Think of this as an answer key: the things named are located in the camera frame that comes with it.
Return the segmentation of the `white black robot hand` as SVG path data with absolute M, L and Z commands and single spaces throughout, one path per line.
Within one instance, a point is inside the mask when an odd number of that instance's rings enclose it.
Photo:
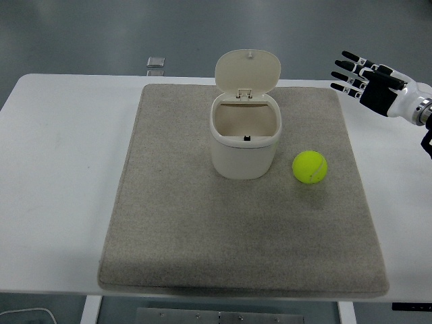
M 384 117 L 402 117 L 408 122 L 423 126 L 430 116 L 431 91 L 421 90 L 420 84 L 405 74 L 386 65 L 373 63 L 351 52 L 343 51 L 345 60 L 335 64 L 345 70 L 331 75 L 342 84 L 331 83 L 366 108 Z

